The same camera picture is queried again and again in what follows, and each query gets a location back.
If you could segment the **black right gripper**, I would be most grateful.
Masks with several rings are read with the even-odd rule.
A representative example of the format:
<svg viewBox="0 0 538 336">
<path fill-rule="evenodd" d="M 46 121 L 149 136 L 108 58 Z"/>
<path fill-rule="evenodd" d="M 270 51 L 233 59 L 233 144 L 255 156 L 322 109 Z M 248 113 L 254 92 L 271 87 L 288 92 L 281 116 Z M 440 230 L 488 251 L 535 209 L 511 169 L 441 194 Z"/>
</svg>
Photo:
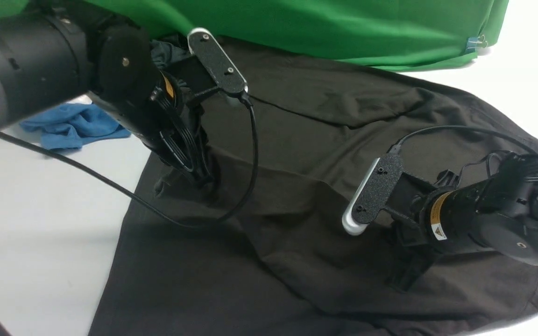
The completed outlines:
<svg viewBox="0 0 538 336">
<path fill-rule="evenodd" d="M 442 258 L 428 217 L 436 197 L 455 189 L 456 174 L 450 170 L 440 172 L 435 183 L 401 174 L 386 202 L 386 212 L 393 219 L 388 239 L 394 255 L 387 285 L 393 289 L 408 292 Z"/>
</svg>

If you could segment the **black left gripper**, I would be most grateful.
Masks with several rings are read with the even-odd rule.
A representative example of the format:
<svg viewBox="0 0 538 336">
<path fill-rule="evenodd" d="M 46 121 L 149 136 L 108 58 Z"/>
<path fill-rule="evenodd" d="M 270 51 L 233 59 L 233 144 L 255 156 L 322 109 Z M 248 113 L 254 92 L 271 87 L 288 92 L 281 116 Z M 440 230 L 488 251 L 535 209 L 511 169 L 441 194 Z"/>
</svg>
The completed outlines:
<svg viewBox="0 0 538 336">
<path fill-rule="evenodd" d="M 159 70 L 150 61 L 137 62 L 136 66 L 133 131 L 194 187 L 208 187 L 215 178 L 200 113 L 186 102 L 190 90 L 181 79 Z"/>
</svg>

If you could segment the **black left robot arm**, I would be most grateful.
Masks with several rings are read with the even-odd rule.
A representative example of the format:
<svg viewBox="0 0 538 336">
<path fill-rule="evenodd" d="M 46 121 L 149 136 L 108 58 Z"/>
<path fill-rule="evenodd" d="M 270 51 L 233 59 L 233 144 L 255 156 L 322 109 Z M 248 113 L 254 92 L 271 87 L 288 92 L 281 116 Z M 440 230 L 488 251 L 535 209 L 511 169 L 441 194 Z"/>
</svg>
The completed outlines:
<svg viewBox="0 0 538 336">
<path fill-rule="evenodd" d="M 197 189 L 217 181 L 201 109 L 153 62 L 144 28 L 81 0 L 0 18 L 0 131 L 83 94 Z"/>
</svg>

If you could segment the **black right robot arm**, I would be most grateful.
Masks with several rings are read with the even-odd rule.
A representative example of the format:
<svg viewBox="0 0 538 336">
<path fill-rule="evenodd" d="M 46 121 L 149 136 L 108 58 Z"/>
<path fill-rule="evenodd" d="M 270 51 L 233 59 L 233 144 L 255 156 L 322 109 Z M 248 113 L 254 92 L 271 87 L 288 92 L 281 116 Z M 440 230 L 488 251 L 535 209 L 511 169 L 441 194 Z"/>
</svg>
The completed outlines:
<svg viewBox="0 0 538 336">
<path fill-rule="evenodd" d="M 388 284 L 408 291 L 447 256 L 497 252 L 538 266 L 538 155 L 508 153 L 498 171 L 462 188 L 402 174 L 386 211 L 394 219 Z"/>
</svg>

